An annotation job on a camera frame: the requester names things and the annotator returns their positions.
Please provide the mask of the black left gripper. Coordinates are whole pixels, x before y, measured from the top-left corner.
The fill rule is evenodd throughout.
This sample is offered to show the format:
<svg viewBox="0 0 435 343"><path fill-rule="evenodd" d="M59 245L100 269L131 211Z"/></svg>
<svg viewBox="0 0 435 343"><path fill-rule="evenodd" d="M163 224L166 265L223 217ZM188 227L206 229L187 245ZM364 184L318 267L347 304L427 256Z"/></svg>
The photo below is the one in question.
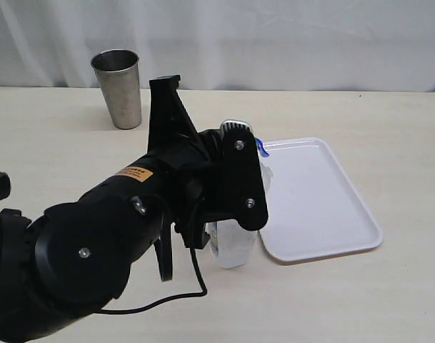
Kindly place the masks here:
<svg viewBox="0 0 435 343"><path fill-rule="evenodd" d="M151 106L147 152L180 194L176 231L187 247L201 249L206 224L235 219L248 231L268 222L266 194L254 134L234 129L197 131L177 89L179 75L149 82Z"/></svg>

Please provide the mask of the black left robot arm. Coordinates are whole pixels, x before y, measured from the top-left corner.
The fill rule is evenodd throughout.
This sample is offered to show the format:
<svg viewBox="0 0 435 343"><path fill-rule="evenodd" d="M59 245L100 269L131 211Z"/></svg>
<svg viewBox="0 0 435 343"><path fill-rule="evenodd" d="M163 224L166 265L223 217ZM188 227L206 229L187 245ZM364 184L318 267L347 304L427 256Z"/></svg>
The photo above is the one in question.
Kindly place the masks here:
<svg viewBox="0 0 435 343"><path fill-rule="evenodd" d="M121 296L131 265L149 249L161 280L173 276L171 235L191 253L210 241L206 226L235 220L249 232L269 218L257 140L244 121L197 131L178 75L149 82L145 155L30 220L0 211L0 340L47 337Z"/></svg>

